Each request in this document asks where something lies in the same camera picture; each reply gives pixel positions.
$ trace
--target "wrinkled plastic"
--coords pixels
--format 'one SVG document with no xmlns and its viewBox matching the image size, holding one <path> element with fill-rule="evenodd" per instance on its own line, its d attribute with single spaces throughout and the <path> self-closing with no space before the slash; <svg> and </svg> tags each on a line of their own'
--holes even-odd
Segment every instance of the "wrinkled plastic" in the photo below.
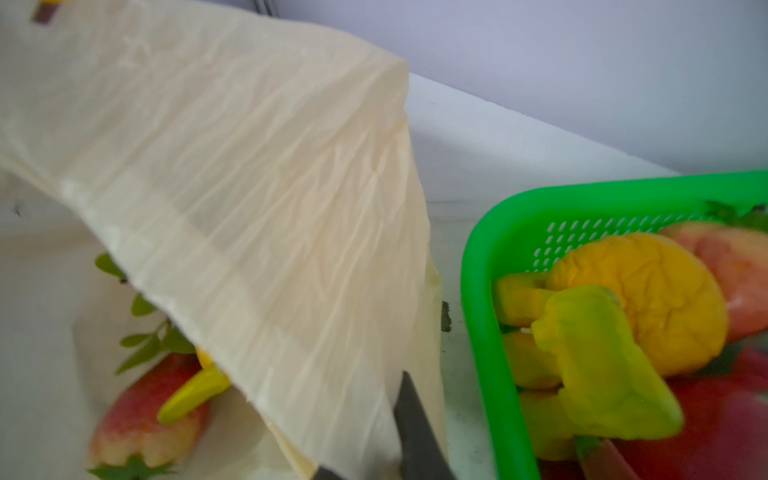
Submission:
<svg viewBox="0 0 768 480">
<path fill-rule="evenodd" d="M 77 0 L 48 26 L 34 5 L 0 6 L 0 164 L 85 222 L 304 474 L 394 470 L 404 368 L 444 438 L 406 63 L 216 5 Z"/>
</svg>

